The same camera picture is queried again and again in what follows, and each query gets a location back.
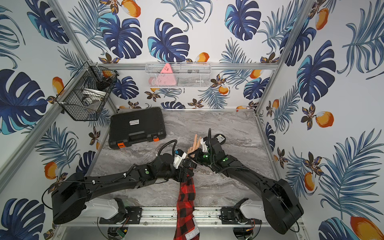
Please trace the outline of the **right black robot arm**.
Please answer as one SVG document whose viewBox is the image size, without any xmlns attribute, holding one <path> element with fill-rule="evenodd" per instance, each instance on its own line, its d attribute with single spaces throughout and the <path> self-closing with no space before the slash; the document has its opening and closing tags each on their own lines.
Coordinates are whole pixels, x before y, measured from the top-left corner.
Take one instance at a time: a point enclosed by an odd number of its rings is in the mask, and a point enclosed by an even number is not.
<svg viewBox="0 0 384 240">
<path fill-rule="evenodd" d="M 239 181 L 261 197 L 266 221 L 279 234 L 286 234 L 301 218 L 304 210 L 287 181 L 267 178 L 243 165 L 237 158 L 227 155 L 211 129 L 204 138 L 208 152 L 198 154 L 196 162 L 209 167 L 216 174 Z"/>
</svg>

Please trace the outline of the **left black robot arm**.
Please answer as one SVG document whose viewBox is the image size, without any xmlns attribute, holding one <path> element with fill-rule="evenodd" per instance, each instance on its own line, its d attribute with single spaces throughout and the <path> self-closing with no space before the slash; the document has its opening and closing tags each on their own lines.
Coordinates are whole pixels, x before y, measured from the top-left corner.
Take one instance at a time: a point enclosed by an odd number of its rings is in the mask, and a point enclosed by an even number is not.
<svg viewBox="0 0 384 240">
<path fill-rule="evenodd" d="M 53 223 L 62 225 L 79 217 L 86 203 L 103 195 L 153 185 L 158 179 L 185 183 L 193 176 L 193 164 L 187 154 L 176 149 L 177 140 L 161 146 L 155 159 L 144 165 L 132 165 L 127 171 L 97 177 L 74 173 L 52 193 Z"/>
</svg>

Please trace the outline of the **red black plaid sleeve forearm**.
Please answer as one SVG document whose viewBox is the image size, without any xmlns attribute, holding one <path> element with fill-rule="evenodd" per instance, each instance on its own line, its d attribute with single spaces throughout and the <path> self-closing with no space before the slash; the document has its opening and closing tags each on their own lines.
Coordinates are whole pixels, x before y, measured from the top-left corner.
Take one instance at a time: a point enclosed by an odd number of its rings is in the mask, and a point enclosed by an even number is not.
<svg viewBox="0 0 384 240">
<path fill-rule="evenodd" d="M 200 230 L 194 216 L 196 189 L 193 178 L 180 183 L 177 201 L 177 226 L 174 240 L 199 240 Z"/>
</svg>

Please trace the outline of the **mannequin hand peace sign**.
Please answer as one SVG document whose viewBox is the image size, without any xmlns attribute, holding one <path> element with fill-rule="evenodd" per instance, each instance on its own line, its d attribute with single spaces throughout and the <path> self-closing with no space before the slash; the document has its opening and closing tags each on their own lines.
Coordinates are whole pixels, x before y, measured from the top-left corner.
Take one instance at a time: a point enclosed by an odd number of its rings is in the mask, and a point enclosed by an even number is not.
<svg viewBox="0 0 384 240">
<path fill-rule="evenodd" d="M 198 135 L 195 135 L 193 145 L 187 151 L 188 155 L 192 154 L 194 151 L 196 151 L 200 147 L 201 139 L 202 139 L 201 137 L 198 137 Z"/>
</svg>

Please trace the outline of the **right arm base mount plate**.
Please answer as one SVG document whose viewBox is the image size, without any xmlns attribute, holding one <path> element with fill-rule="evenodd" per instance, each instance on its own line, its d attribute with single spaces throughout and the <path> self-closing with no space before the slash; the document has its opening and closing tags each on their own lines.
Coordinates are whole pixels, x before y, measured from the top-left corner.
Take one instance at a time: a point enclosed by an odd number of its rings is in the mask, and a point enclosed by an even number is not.
<svg viewBox="0 0 384 240">
<path fill-rule="evenodd" d="M 261 220 L 247 219 L 240 211 L 234 207 L 222 207 L 220 210 L 219 219 L 223 225 L 251 225 L 262 224 Z"/>
</svg>

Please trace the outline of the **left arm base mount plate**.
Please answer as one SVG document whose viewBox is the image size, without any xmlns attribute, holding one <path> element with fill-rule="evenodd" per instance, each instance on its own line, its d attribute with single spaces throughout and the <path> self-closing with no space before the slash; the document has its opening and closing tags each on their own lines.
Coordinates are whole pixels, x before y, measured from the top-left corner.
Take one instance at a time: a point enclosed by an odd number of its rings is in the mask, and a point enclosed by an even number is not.
<svg viewBox="0 0 384 240">
<path fill-rule="evenodd" d="M 118 212 L 114 217 L 107 220 L 99 219 L 99 224 L 102 225 L 138 225 L 141 221 L 143 209 L 140 207 L 125 207 L 125 210 Z"/>
</svg>

